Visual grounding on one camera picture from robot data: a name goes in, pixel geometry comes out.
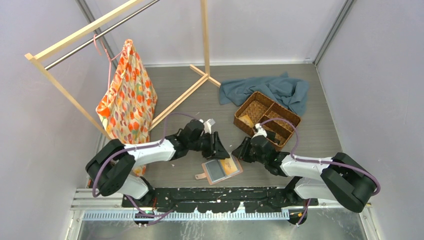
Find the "orange credit card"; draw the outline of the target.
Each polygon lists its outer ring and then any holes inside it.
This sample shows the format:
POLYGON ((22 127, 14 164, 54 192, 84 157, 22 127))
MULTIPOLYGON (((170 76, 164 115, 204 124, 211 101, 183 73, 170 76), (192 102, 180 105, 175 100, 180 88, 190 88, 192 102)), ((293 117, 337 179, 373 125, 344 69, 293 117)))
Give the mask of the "orange credit card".
POLYGON ((253 121, 251 120, 251 118, 247 114, 239 117, 238 119, 241 120, 249 128, 253 128, 255 126, 255 124, 253 123, 253 121))

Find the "yellow credit card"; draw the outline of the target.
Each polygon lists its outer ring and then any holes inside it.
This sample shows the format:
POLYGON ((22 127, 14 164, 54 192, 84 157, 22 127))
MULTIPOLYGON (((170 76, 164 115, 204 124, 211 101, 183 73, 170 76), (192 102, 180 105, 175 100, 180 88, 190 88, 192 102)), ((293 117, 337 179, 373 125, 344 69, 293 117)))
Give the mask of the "yellow credit card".
POLYGON ((240 171, 232 158, 221 159, 219 162, 226 176, 234 175, 240 171))

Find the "woven wicker divided basket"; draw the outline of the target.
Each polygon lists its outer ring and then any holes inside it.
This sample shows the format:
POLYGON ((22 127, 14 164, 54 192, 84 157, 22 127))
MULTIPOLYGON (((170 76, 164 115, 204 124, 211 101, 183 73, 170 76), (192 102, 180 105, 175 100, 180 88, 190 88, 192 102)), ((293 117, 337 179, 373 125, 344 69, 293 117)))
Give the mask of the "woven wicker divided basket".
POLYGON ((254 125, 261 124, 266 120, 275 118, 285 119, 285 121, 269 121, 263 126, 265 130, 269 130, 280 135, 280 145, 276 145, 274 143, 274 148, 278 151, 282 150, 289 139, 293 136, 294 129, 292 126, 297 127, 302 120, 300 116, 273 101, 259 91, 254 92, 250 97, 248 97, 248 99, 235 112, 233 119, 233 124, 236 127, 245 132, 248 136, 252 137, 255 134, 254 127, 250 128, 239 120, 239 117, 244 115, 248 115, 254 125))

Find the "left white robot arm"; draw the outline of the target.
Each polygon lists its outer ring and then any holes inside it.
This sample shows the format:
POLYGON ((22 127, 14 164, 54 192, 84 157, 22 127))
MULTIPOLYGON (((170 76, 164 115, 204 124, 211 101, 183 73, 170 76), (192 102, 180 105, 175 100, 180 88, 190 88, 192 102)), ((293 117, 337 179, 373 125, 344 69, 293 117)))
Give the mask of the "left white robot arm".
POLYGON ((153 188, 133 170, 155 162, 168 162, 200 152, 207 160, 224 160, 230 157, 220 141, 217 131, 212 131, 213 119, 192 119, 177 133, 164 139, 124 144, 119 139, 109 141, 85 166, 93 180, 93 196, 103 197, 120 193, 132 197, 141 207, 153 202, 153 188))

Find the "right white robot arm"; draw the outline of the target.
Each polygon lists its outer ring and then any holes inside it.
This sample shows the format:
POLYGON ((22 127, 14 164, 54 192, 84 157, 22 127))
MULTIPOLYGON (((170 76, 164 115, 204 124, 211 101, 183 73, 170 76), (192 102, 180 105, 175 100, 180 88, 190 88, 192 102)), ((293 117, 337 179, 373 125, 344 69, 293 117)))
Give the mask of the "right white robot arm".
POLYGON ((260 123, 253 131, 254 135, 246 137, 232 155, 246 163, 261 163, 274 176, 291 177, 285 192, 291 205, 307 199, 326 199, 360 213, 380 192, 377 179, 345 153, 321 158, 299 156, 276 150, 268 139, 270 132, 260 123))

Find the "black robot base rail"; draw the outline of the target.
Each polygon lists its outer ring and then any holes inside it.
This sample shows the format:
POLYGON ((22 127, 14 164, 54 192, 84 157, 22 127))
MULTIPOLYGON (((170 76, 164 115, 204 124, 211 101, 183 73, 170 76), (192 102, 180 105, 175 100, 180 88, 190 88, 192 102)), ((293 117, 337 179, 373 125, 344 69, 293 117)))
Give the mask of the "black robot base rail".
POLYGON ((155 207, 159 212, 276 213, 282 208, 303 208, 306 201, 280 187, 158 187, 147 200, 134 201, 139 208, 155 207))

